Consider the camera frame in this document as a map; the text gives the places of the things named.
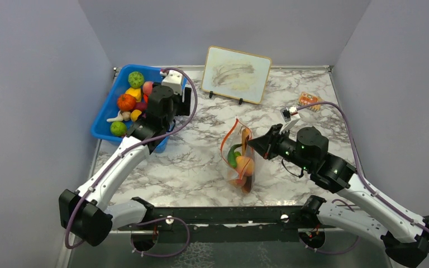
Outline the clear zip top bag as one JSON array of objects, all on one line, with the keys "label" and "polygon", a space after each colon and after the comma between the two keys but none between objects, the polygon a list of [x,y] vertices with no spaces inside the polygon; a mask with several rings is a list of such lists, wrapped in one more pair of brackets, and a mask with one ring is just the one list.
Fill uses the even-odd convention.
[{"label": "clear zip top bag", "polygon": [[[229,180],[233,180],[233,179],[237,179],[237,178],[242,178],[242,175],[240,175],[236,169],[233,169],[227,161],[227,154],[228,151],[230,149],[230,147],[232,145],[241,144],[241,132],[243,128],[248,128],[248,126],[246,124],[244,124],[243,122],[241,122],[238,118],[235,120],[233,126],[230,128],[230,130],[226,133],[226,135],[224,136],[224,138],[221,141],[220,144],[220,155],[222,158],[222,169],[221,169],[221,173],[222,176],[224,177],[224,179],[228,182]],[[250,139],[253,139],[253,133],[251,131],[251,135],[250,135]],[[248,148],[252,150],[252,156],[254,157],[254,161],[255,161],[255,152],[254,149],[252,149],[249,145]],[[241,156],[241,147],[239,147],[238,149],[236,149],[237,153],[236,156]],[[254,186],[254,181],[255,181],[255,172],[252,175],[252,179],[253,179],[253,183],[252,183],[252,188]]]}]

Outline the toy peach bottom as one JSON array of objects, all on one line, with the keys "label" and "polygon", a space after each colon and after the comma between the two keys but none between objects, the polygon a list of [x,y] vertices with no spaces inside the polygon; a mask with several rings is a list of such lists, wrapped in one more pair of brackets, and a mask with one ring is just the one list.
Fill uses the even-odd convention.
[{"label": "toy peach bottom", "polygon": [[236,171],[243,176],[251,176],[255,172],[255,161],[248,156],[238,156],[236,158]]}]

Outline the toy green starfruit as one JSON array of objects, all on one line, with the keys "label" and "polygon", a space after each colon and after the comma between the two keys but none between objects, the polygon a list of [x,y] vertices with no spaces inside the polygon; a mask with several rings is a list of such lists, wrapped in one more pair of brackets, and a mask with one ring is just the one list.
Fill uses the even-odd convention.
[{"label": "toy green starfruit", "polygon": [[235,144],[235,145],[232,145],[232,146],[230,147],[229,151],[228,151],[228,154],[227,154],[227,161],[228,161],[228,164],[229,164],[233,169],[237,168],[237,161],[236,161],[236,158],[237,158],[236,153],[237,153],[237,151],[236,151],[236,149],[238,149],[238,148],[239,148],[239,147],[241,147],[241,146],[242,146],[242,144],[240,144],[240,143]]}]

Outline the toy orange pumpkin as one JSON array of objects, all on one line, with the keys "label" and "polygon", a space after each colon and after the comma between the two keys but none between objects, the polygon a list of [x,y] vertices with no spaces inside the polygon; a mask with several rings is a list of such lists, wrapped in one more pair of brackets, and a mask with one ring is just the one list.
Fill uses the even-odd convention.
[{"label": "toy orange pumpkin", "polygon": [[119,96],[116,104],[121,112],[132,111],[137,103],[137,99],[130,94],[122,94]]}]

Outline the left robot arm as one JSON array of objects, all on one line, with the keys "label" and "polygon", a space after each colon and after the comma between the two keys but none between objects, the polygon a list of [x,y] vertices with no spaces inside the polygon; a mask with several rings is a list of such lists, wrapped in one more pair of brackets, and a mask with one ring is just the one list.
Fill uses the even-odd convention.
[{"label": "left robot arm", "polygon": [[178,133],[193,119],[198,92],[194,84],[181,94],[172,86],[158,85],[148,100],[146,116],[132,125],[108,161],[77,190],[66,189],[60,194],[60,222],[65,228],[66,248],[74,249],[84,242],[98,246],[110,231],[128,224],[139,229],[152,225],[150,204],[144,200],[130,200],[121,205],[110,205],[109,201],[132,170],[164,138]]}]

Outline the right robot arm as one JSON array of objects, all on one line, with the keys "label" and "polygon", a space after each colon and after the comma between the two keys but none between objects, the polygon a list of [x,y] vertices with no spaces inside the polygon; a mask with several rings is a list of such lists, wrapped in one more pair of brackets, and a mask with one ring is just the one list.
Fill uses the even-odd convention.
[{"label": "right robot arm", "polygon": [[312,195],[303,205],[300,220],[307,227],[335,226],[375,242],[386,255],[406,267],[417,267],[429,254],[429,216],[421,216],[381,195],[354,166],[328,152],[329,140],[314,127],[304,127],[296,139],[273,125],[263,136],[248,141],[264,159],[277,156],[300,167],[322,189],[357,205],[364,214],[342,209]]}]

